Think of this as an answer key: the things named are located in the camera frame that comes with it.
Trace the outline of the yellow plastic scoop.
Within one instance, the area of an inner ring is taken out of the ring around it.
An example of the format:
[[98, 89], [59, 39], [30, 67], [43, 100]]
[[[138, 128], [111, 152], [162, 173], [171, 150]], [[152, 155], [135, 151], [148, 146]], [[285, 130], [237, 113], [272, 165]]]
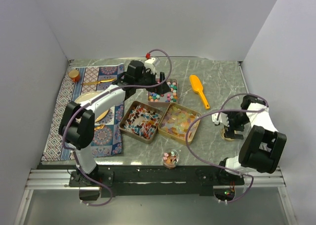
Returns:
[[203, 85], [202, 85], [199, 77], [197, 75], [190, 75], [189, 80], [190, 80], [192, 90], [199, 95], [205, 109], [209, 110], [210, 104], [209, 104], [209, 102], [208, 102], [208, 100], [203, 92]]

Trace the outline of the gold tin of lollipops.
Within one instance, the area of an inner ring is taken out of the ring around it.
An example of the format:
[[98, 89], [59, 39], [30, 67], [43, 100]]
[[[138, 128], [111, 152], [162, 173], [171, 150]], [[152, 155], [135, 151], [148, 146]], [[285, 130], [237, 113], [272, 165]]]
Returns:
[[122, 118], [119, 129], [142, 143], [153, 142], [164, 112], [144, 103], [134, 101]]

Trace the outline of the clear glass jar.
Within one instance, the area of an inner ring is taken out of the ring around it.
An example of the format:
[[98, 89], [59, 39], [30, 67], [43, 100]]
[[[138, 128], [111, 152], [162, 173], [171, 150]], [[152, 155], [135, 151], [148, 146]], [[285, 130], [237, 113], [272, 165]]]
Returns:
[[162, 154], [163, 165], [168, 169], [173, 169], [179, 162], [179, 153], [175, 149], [167, 150]]

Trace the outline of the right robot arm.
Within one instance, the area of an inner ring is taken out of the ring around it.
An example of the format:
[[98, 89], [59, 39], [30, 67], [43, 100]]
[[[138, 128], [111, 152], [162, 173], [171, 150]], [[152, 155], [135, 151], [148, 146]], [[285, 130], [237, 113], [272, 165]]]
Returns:
[[269, 114], [266, 100], [254, 94], [246, 94], [240, 110], [224, 111], [212, 115], [215, 125], [223, 125], [222, 135], [227, 140], [244, 140], [239, 155], [220, 162], [224, 167], [216, 173], [217, 181], [227, 185], [234, 175], [250, 172], [272, 174], [283, 153], [287, 136], [279, 132]]

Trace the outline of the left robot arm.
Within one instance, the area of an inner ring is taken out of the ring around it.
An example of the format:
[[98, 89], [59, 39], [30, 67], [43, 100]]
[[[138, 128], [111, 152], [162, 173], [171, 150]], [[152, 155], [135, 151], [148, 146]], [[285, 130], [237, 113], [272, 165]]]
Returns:
[[59, 126], [62, 146], [72, 150], [80, 180], [86, 186], [100, 182], [98, 165], [92, 155], [91, 143], [94, 137], [94, 122], [104, 111], [123, 103], [135, 94], [137, 89], [146, 89], [158, 94], [167, 93], [168, 87], [163, 72], [156, 81], [156, 66], [159, 58], [150, 57], [144, 62], [132, 60], [127, 70], [118, 74], [116, 79], [104, 91], [90, 100], [66, 105]]

